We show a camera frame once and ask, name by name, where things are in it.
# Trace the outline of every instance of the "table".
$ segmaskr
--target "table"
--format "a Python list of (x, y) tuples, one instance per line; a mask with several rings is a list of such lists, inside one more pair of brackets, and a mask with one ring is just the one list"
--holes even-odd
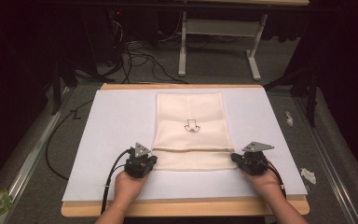
[[(202, 88), (261, 88), (258, 85), (104, 85), (102, 90), (145, 89), (202, 89)], [(310, 211), (306, 196), (288, 196), (288, 201), (300, 214)], [(100, 215), (101, 202), (64, 202), (62, 214), (66, 217), (95, 217)], [(264, 216), (271, 215), (265, 202), (259, 197), (246, 198), (193, 198), (147, 200), (135, 202), (128, 217), (194, 217), (194, 216)]]
[[(198, 0), (197, 2), (223, 2), (239, 4), (259, 4), (259, 5), (285, 5), (285, 6), (307, 6), (309, 0)], [(179, 55), (179, 77), (186, 75), (186, 35), (231, 35), (249, 36), (254, 39), (251, 49), (246, 50), (246, 57), (251, 68), (252, 76), (255, 81), (261, 79), (255, 62), (255, 52), (263, 34), (267, 21), (267, 13), (261, 15), (260, 21), (217, 21), (217, 20), (198, 20), (188, 19), (186, 11), (182, 13), (182, 42)]]

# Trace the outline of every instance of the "white towel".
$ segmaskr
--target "white towel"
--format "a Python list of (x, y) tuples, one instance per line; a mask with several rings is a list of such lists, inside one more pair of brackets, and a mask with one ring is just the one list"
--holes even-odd
[(220, 92), (157, 94), (155, 169), (232, 169), (233, 151)]

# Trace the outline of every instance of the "folded cloth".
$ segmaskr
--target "folded cloth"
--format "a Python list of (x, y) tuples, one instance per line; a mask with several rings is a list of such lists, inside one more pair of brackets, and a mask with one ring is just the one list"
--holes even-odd
[(222, 170), (232, 162), (221, 92), (158, 93), (153, 155), (157, 170)]

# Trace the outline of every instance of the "gray carpet floor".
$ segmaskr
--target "gray carpet floor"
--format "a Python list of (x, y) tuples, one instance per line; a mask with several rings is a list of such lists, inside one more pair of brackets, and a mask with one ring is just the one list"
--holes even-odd
[[(194, 39), (189, 41), (187, 52), (187, 70), (185, 80), (191, 84), (266, 84), (280, 77), (290, 61), (296, 41), (280, 43), (277, 39), (261, 41), (256, 61), (262, 80), (252, 81), (249, 65), (244, 57), (246, 46), (250, 46), (250, 39), (232, 41), (233, 38), (217, 37), (206, 46), (205, 40)], [(163, 70), (153, 63), (145, 60), (145, 56), (135, 57), (139, 51), (153, 55), (165, 68), (167, 74), (179, 78), (177, 74), (179, 60), (179, 46), (177, 42), (170, 41), (160, 44), (158, 48), (142, 43), (131, 44), (132, 60), (125, 55), (125, 67), (132, 63), (129, 80), (135, 82), (161, 82), (160, 79), (170, 80)], [(100, 66), (100, 71), (107, 70)], [(117, 82), (124, 80), (125, 73), (120, 70), (111, 77)], [(88, 78), (79, 78), (79, 85), (69, 93), (68, 101), (64, 104), (60, 120), (86, 101), (93, 99), (95, 92), (102, 83)], [(315, 110), (316, 129), (310, 129), (304, 119), (301, 107), (303, 99), (293, 98), (287, 91), (290, 87), (279, 87), (268, 92), (272, 108), (281, 126), (283, 135), (295, 159), (298, 170), (307, 168), (315, 173), (317, 183), (311, 184), (303, 179), (309, 189), (307, 197), (310, 204), (310, 213), (305, 218), (310, 223), (358, 223), (348, 217), (342, 202), (338, 199), (334, 181), (331, 180), (329, 170), (325, 167), (321, 156), (320, 143), (315, 141), (315, 133), (319, 133), (319, 140), (328, 148), (328, 155), (334, 164), (334, 172), (341, 178), (342, 184), (349, 193), (355, 212), (358, 214), (358, 164), (339, 134), (334, 120), (329, 114), (323, 96), (318, 91), (318, 104)], [(33, 127), (24, 136), (16, 150), (13, 152), (6, 166), (0, 174), (0, 189), (9, 188), (13, 184), (17, 173), (22, 167), (32, 148), (37, 144), (43, 131), (51, 119), (53, 102), (49, 102), (45, 111), (35, 121)], [(48, 156), (51, 165), (65, 176), (69, 176), (76, 151), (81, 139), (91, 104), (78, 110), (77, 116), (81, 119), (68, 119), (54, 134), (48, 147)], [(289, 111), (294, 119), (294, 125), (286, 123), (285, 112)], [(34, 164), (34, 171), (21, 189), (16, 206), (7, 216), (7, 223), (93, 223), (96, 217), (63, 217), (61, 215), (62, 196), (66, 182), (58, 178), (47, 167), (44, 154)], [(266, 222), (273, 221), (273, 217), (266, 217)], [(202, 220), (166, 220), (143, 219), (143, 223), (205, 223)], [(227, 217), (220, 223), (251, 223), (243, 217)], [(126, 223), (139, 223), (140, 220), (129, 218)]]

